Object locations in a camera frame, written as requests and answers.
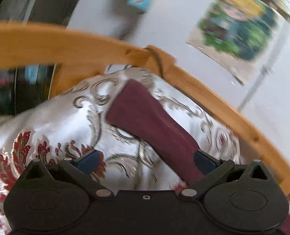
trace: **cartoon character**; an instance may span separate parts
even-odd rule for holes
[[[266,45],[274,12],[259,0],[217,0],[199,28],[206,46],[251,60]]]

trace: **yellow object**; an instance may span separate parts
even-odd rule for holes
[[[256,18],[264,14],[263,8],[254,0],[224,0],[226,3],[243,11],[247,18]]]

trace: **bed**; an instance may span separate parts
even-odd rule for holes
[[[178,68],[169,54],[154,46],[135,47],[61,26],[0,23],[0,70],[25,64],[54,63],[56,69],[50,98],[64,93],[85,78],[103,74],[109,64],[133,65],[154,73],[243,139],[273,171],[285,195],[290,195],[290,166],[276,146],[238,111]]]

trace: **maroon cloth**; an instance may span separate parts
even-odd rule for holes
[[[197,142],[163,109],[147,89],[129,80],[111,105],[106,120],[150,144],[188,184],[204,177],[194,164]]]
[[[280,230],[285,234],[285,235],[290,235],[290,215],[287,215],[285,218],[284,223],[282,224]]]

